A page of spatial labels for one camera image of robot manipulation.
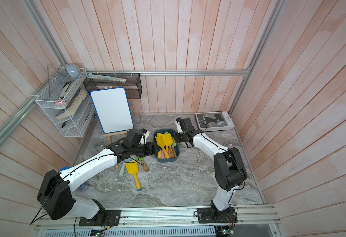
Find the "teal plastic storage box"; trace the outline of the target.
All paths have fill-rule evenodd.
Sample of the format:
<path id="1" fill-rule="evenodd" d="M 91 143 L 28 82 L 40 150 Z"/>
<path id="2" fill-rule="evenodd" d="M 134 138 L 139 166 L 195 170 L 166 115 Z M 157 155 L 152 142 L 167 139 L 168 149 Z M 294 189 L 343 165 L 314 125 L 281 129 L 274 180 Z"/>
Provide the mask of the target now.
<path id="1" fill-rule="evenodd" d="M 173 129 L 160 129 L 155 131 L 153 138 L 157 144 L 156 159 L 160 163 L 175 162 L 180 154 L 178 144 L 175 142 Z"/>

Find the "green trowel with wooden handle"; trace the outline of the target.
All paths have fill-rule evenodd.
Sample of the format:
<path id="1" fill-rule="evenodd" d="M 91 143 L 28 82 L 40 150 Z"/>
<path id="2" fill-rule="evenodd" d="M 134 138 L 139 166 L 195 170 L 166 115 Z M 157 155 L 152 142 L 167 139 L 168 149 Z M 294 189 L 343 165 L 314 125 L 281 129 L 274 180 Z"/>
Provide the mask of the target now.
<path id="1" fill-rule="evenodd" d="M 139 157 L 135 157 L 135 159 L 142 165 L 143 170 L 145 172 L 148 172 L 148 167 L 147 167 L 147 165 L 145 163 L 145 159 L 144 158 L 139 158 Z"/>

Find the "yellow plastic scoop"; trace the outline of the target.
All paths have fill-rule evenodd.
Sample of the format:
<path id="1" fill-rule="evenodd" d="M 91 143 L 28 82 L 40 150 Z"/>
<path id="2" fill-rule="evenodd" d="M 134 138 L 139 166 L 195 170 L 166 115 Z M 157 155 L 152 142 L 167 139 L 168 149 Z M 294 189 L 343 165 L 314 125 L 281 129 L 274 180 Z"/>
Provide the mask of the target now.
<path id="1" fill-rule="evenodd" d="M 127 172 L 134 177 L 135 186 L 136 186 L 137 191 L 141 191 L 142 188 L 141 188 L 139 179 L 137 177 L 137 172 L 138 172 L 137 163 L 136 162 L 130 162 L 130 163 L 125 163 L 125 165 L 126 165 Z"/>
<path id="2" fill-rule="evenodd" d="M 161 148 L 159 158 L 160 159 L 169 159 L 170 156 L 169 156 L 168 151 L 165 148 L 166 146 L 165 146 L 164 140 L 162 138 L 163 135 L 164 134 L 158 133 L 157 136 L 155 137 L 157 145 Z"/>
<path id="3" fill-rule="evenodd" d="M 168 154 L 169 154 L 169 158 L 172 158 L 172 157 L 171 157 L 170 147 L 172 147 L 173 138 L 172 138 L 171 134 L 166 132 L 166 133 L 162 136 L 162 139 L 163 139 L 163 142 L 164 142 L 164 145 L 165 145 L 165 150 L 166 150 L 166 151 L 168 152 Z"/>

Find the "light green shovel wooden handle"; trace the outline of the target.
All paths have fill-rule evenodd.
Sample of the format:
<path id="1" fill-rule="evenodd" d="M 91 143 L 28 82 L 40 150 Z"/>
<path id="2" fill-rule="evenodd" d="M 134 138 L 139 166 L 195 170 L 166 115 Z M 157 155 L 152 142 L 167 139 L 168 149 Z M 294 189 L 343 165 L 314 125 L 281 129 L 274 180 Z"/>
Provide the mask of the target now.
<path id="1" fill-rule="evenodd" d="M 171 157 L 172 158 L 176 158 L 177 157 L 177 154 L 176 154 L 176 151 L 174 148 L 170 147 L 170 151 L 171 151 Z"/>

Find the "grey blue trowel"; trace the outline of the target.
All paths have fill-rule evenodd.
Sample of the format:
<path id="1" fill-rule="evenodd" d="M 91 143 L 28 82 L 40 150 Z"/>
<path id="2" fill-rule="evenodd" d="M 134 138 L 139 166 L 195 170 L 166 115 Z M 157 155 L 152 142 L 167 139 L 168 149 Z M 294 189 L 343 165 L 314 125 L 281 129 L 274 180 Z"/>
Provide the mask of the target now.
<path id="1" fill-rule="evenodd" d="M 131 158 L 125 159 L 125 160 L 122 162 L 122 165 L 121 165 L 121 168 L 120 168 L 120 171 L 119 171 L 119 175 L 118 175 L 119 178 L 122 178 L 122 177 L 123 177 L 124 171 L 125 171 L 125 167 L 126 167 L 125 164 L 126 164 L 126 163 L 129 163 L 129 162 L 131 162 Z"/>

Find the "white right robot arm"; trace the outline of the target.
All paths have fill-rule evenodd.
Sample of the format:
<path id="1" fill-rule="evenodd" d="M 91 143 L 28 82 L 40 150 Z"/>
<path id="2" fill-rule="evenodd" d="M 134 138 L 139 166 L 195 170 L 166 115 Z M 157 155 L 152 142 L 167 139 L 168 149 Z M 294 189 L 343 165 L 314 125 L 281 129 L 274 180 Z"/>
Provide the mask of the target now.
<path id="1" fill-rule="evenodd" d="M 202 150 L 214 161 L 215 178 L 218 189 L 211 202 L 214 214 L 223 214 L 230 210 L 230 201 L 237 190 L 245 188 L 248 178 L 240 151 L 233 147 L 227 148 L 212 140 L 207 134 L 194 129 L 189 118 L 177 118 L 174 140 L 176 143 L 184 142 L 188 148 L 195 147 Z"/>

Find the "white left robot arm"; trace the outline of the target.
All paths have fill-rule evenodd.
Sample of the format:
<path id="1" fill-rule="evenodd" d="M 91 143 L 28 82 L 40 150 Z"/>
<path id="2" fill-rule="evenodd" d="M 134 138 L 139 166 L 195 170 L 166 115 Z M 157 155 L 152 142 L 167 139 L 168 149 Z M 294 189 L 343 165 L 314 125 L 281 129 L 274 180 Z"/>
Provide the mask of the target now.
<path id="1" fill-rule="evenodd" d="M 75 198 L 73 192 L 98 173 L 126 159 L 133 161 L 157 154 L 161 149 L 156 142 L 148 142 L 147 135 L 147 130 L 133 128 L 126 137 L 111 143 L 94 157 L 61 172 L 47 172 L 37 195 L 42 209 L 52 220 L 70 215 L 95 225 L 104 224 L 106 210 L 99 201 Z"/>

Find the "wooden easel stand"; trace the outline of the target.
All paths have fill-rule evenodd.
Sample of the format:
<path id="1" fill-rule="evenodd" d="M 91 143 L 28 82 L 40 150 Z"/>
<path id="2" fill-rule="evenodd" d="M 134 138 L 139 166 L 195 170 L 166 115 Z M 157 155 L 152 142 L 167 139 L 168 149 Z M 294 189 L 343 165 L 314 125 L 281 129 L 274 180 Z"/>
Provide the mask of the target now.
<path id="1" fill-rule="evenodd" d="M 120 132 L 113 132 L 113 133 L 108 133 L 104 134 L 103 137 L 105 137 L 108 141 L 108 143 L 112 143 L 112 138 L 117 138 L 117 137 L 124 137 L 128 133 L 128 130 L 126 131 L 120 131 Z"/>

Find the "black and white book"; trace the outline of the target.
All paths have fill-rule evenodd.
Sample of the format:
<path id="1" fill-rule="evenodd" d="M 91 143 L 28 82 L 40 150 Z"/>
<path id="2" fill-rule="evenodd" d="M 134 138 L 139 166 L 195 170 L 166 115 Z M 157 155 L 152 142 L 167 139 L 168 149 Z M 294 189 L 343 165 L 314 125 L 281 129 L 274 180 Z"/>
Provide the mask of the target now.
<path id="1" fill-rule="evenodd" d="M 196 123 L 202 131 L 233 130 L 234 123 L 228 112 L 196 113 Z"/>

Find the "blue framed whiteboard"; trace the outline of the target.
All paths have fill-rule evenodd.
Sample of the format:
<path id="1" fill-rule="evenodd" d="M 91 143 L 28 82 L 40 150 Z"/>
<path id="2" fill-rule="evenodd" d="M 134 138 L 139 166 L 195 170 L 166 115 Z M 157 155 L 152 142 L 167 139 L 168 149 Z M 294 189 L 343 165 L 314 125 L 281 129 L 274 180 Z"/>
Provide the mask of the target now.
<path id="1" fill-rule="evenodd" d="M 91 91 L 90 96 L 105 134 L 134 128 L 127 93 L 123 87 Z"/>

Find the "blue lid pen jar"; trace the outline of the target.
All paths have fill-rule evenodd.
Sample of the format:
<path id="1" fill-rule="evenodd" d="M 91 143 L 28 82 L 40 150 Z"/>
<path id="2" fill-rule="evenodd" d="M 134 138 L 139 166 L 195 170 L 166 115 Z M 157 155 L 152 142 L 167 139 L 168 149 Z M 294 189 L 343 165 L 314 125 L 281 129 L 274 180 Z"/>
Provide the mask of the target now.
<path id="1" fill-rule="evenodd" d="M 69 166 L 65 166 L 65 167 L 61 168 L 58 172 L 61 173 L 62 171 L 67 170 L 67 169 L 70 169 L 70 167 Z"/>

